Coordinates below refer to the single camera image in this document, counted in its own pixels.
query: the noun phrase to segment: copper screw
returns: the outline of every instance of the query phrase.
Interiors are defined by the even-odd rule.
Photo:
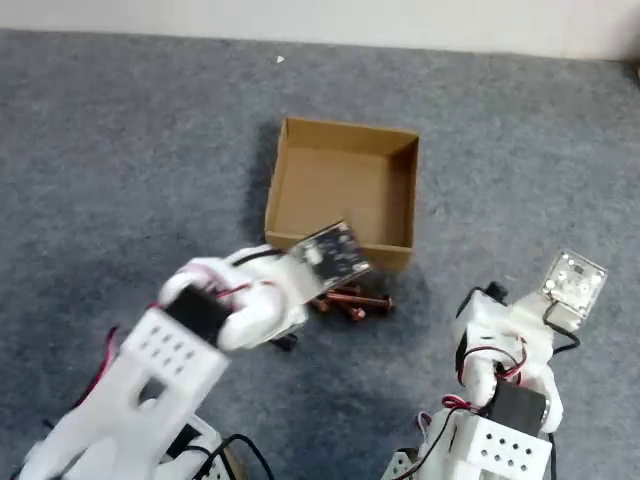
[[[362,287],[360,285],[343,285],[341,287],[332,288],[330,292],[346,293],[349,295],[361,295]]]
[[[359,322],[367,316],[366,312],[362,308],[353,308],[346,303],[338,303],[338,306],[349,314],[351,320]]]
[[[322,313],[327,313],[331,309],[326,300],[320,300],[319,298],[311,299],[311,305],[316,307],[316,309]]]
[[[333,302],[343,302],[349,305],[357,305],[357,306],[370,306],[383,310],[388,313],[393,308],[393,301],[391,297],[385,295],[384,298],[369,298],[369,297],[358,297],[356,295],[344,295],[342,293],[337,292],[328,292],[327,299]]]

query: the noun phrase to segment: black wire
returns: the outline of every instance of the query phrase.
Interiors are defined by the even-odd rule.
[[[429,450],[427,450],[427,453],[425,453],[424,456],[417,463],[414,463],[409,470],[404,472],[399,477],[394,478],[393,480],[406,480],[407,478],[411,477],[414,473],[416,473],[418,470],[420,470],[420,467],[424,465],[424,462],[426,462],[427,458],[429,457],[429,455],[431,455],[431,452],[433,452],[433,449],[436,447],[436,445],[442,438],[442,435],[444,435],[444,431],[447,429],[449,419],[451,418],[451,415],[453,415],[453,412],[455,412],[456,410],[463,410],[463,409],[461,407],[451,409],[451,411],[447,414],[447,418],[444,421],[444,425],[442,426],[440,433],[438,433],[438,436],[429,447]]]
[[[551,443],[551,480],[558,480],[558,454],[556,452],[556,439],[553,433],[548,435]]]
[[[258,459],[258,461],[262,465],[262,468],[264,468],[264,471],[267,474],[267,478],[269,480],[275,480],[275,476],[273,475],[273,472],[271,471],[271,467],[269,466],[269,463],[267,463],[267,460],[264,458],[264,455],[262,455],[262,452],[260,452],[258,447],[256,447],[256,444],[253,443],[253,441],[249,437],[247,437],[245,435],[242,435],[241,433],[234,433],[230,437],[224,439],[222,441],[222,443],[220,444],[220,446],[218,446],[218,448],[216,448],[211,453],[209,453],[209,451],[206,448],[200,447],[198,445],[190,445],[190,446],[186,447],[185,451],[186,450],[195,450],[195,451],[198,451],[198,452],[204,452],[204,453],[206,453],[208,455],[207,459],[204,461],[204,463],[202,464],[200,469],[193,476],[193,480],[202,480],[205,476],[207,476],[209,474],[209,472],[211,471],[211,467],[213,466],[214,459],[218,455],[220,455],[225,448],[227,448],[229,445],[231,445],[236,440],[240,440],[240,441],[244,442],[251,449],[253,454],[256,456],[256,458]]]
[[[558,353],[562,353],[562,352],[566,352],[568,350],[573,350],[575,348],[578,348],[580,346],[580,339],[573,333],[565,330],[564,328],[560,327],[559,325],[556,325],[555,323],[552,323],[549,321],[549,317],[551,316],[551,314],[553,313],[553,310],[556,308],[556,305],[558,305],[558,301],[554,300],[551,305],[549,305],[549,307],[547,308],[547,310],[545,310],[544,315],[542,315],[542,322],[547,325],[549,328],[551,328],[551,330],[553,330],[556,333],[559,333],[560,335],[568,338],[569,340],[571,340],[572,343],[569,343],[567,345],[562,345],[561,347],[558,348],[554,348],[553,349],[553,355],[557,355]]]
[[[273,255],[283,255],[284,252],[279,248],[272,248],[270,250],[263,250],[262,252],[252,253],[251,255],[247,255],[246,257],[239,258],[235,262],[232,263],[234,267],[239,267],[240,265],[250,262],[251,260],[255,260],[256,258],[261,257],[270,257]]]
[[[580,346],[580,339],[575,334],[549,321],[549,317],[553,313],[553,309],[556,308],[556,305],[558,305],[557,300],[554,300],[553,302],[551,302],[551,305],[549,305],[547,310],[544,312],[544,315],[542,315],[542,321],[545,325],[551,328],[551,330],[568,338],[569,340],[571,340],[572,343],[568,343],[567,345],[562,345],[558,348],[554,348],[553,349],[554,357],[558,353],[574,350]],[[553,433],[548,434],[548,438],[549,438],[549,443],[551,443],[551,462],[549,465],[551,480],[558,480],[558,452],[556,449],[556,439],[553,436]]]

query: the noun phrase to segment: electronic component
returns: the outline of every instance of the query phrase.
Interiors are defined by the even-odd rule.
[[[606,279],[604,268],[577,253],[562,250],[544,278],[542,292],[584,319]]]
[[[227,317],[233,313],[233,310],[193,285],[185,287],[164,310],[213,346],[217,345],[218,334]]]
[[[547,399],[541,393],[498,380],[485,412],[490,420],[535,437],[546,409]]]
[[[294,245],[288,253],[311,268],[325,291],[371,270],[346,222],[314,233]]]

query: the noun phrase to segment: cable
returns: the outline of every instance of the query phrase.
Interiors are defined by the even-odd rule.
[[[553,433],[548,435],[549,443],[551,443],[551,480],[558,480],[558,456],[556,452],[556,439],[553,436]]]
[[[465,384],[462,382],[462,375],[464,374],[464,362],[465,362],[465,360],[472,353],[482,352],[482,351],[494,351],[494,352],[501,353],[502,355],[508,357],[509,360],[511,360],[511,362],[513,363],[513,367],[511,367],[510,369],[502,372],[500,374],[500,376],[502,378],[508,379],[508,378],[511,378],[511,376],[517,374],[518,375],[517,383],[520,384],[520,370],[522,369],[522,366],[524,365],[524,363],[527,360],[527,354],[526,354],[526,350],[524,349],[524,346],[522,348],[523,358],[522,358],[522,360],[520,362],[518,362],[518,360],[516,360],[516,358],[513,355],[511,355],[509,352],[507,352],[506,350],[503,350],[503,349],[498,348],[498,347],[494,347],[492,345],[482,345],[482,346],[474,347],[474,348],[471,348],[471,349],[467,350],[465,352],[465,354],[462,356],[462,359],[461,359],[461,362],[460,362],[460,368],[458,370],[458,383],[460,385],[462,385],[463,387],[465,386]]]
[[[107,333],[107,338],[105,339],[105,354],[102,363],[100,363],[100,368],[98,368],[98,372],[94,375],[91,383],[89,383],[89,386],[85,389],[82,395],[80,395],[80,398],[75,401],[69,411],[80,406],[80,404],[86,400],[86,398],[96,387],[100,379],[104,377],[104,374],[107,373],[107,370],[109,370],[109,367],[116,358],[116,333],[118,333],[118,327],[111,327],[109,333]]]
[[[580,339],[575,334],[549,321],[549,317],[553,313],[553,310],[556,308],[556,305],[558,305],[557,300],[554,300],[553,302],[551,302],[551,305],[547,307],[544,314],[542,315],[542,322],[545,325],[547,325],[549,328],[551,328],[551,330],[553,330],[554,332],[559,333],[564,337],[567,337],[569,340],[572,341],[572,343],[569,343],[567,345],[562,345],[561,347],[558,347],[558,348],[554,348],[553,349],[554,356],[557,355],[558,353],[566,352],[568,350],[573,350],[580,346]]]
[[[554,357],[558,353],[574,350],[581,345],[580,339],[577,337],[577,335],[549,321],[549,317],[551,317],[551,314],[553,313],[553,310],[556,308],[557,305],[558,305],[557,300],[553,300],[551,302],[551,305],[547,307],[544,314],[542,315],[542,322],[545,325],[547,325],[549,328],[551,328],[551,330],[553,330],[554,332],[559,333],[560,335],[571,340],[571,343],[568,343],[567,345],[562,345],[558,348],[554,348],[553,349]],[[553,433],[549,433],[548,438],[549,438],[549,443],[551,443],[551,462],[549,465],[550,476],[551,476],[551,480],[558,480],[558,452],[556,448],[556,439],[553,436]]]
[[[239,258],[231,265],[234,267],[239,267],[240,265],[250,262],[251,260],[255,260],[256,258],[261,257],[271,257],[274,255],[284,255],[284,252],[279,248],[272,248],[271,250],[263,250],[261,252],[252,253],[251,255],[247,255],[246,257]]]
[[[275,480],[275,476],[273,475],[273,472],[271,471],[271,467],[269,466],[269,463],[267,463],[267,460],[264,458],[264,455],[262,455],[262,452],[260,452],[258,447],[256,447],[256,444],[253,443],[253,441],[249,437],[247,437],[245,435],[242,435],[241,433],[234,433],[230,437],[224,439],[222,441],[222,443],[218,446],[218,448],[216,448],[211,453],[209,453],[209,451],[207,449],[205,449],[203,447],[200,447],[198,445],[193,445],[193,446],[190,445],[190,446],[186,447],[184,449],[184,451],[195,450],[195,451],[198,451],[198,452],[206,452],[209,455],[207,457],[207,459],[204,461],[204,463],[202,464],[202,466],[200,467],[200,469],[193,476],[193,480],[202,480],[205,476],[207,476],[209,474],[209,472],[211,471],[214,459],[218,455],[220,455],[224,451],[225,448],[227,448],[229,445],[231,445],[236,440],[240,440],[240,441],[244,442],[251,449],[253,454],[256,456],[256,458],[258,459],[258,461],[262,465],[262,468],[264,468],[264,471],[267,474],[267,478],[269,480]]]
[[[433,443],[429,447],[429,450],[427,450],[427,453],[425,453],[424,456],[420,460],[416,461],[409,470],[404,472],[399,477],[394,478],[393,480],[406,480],[407,478],[410,478],[418,470],[420,470],[420,467],[422,467],[422,465],[424,465],[424,462],[427,460],[429,455],[431,455],[431,452],[433,452],[433,449],[436,447],[436,445],[438,444],[438,442],[442,438],[442,435],[444,435],[444,432],[447,429],[447,425],[449,424],[449,420],[451,419],[451,415],[453,415],[453,412],[455,412],[457,410],[461,410],[461,409],[462,409],[462,407],[452,408],[449,411],[449,413],[447,414],[447,418],[444,420],[444,425],[442,426],[442,429],[440,430],[440,433],[438,433],[438,436],[436,437],[436,439],[433,441]]]

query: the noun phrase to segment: circuit board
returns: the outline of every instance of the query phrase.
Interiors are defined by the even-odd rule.
[[[353,230],[344,221],[301,240],[289,250],[289,254],[311,268],[324,290],[371,270]]]

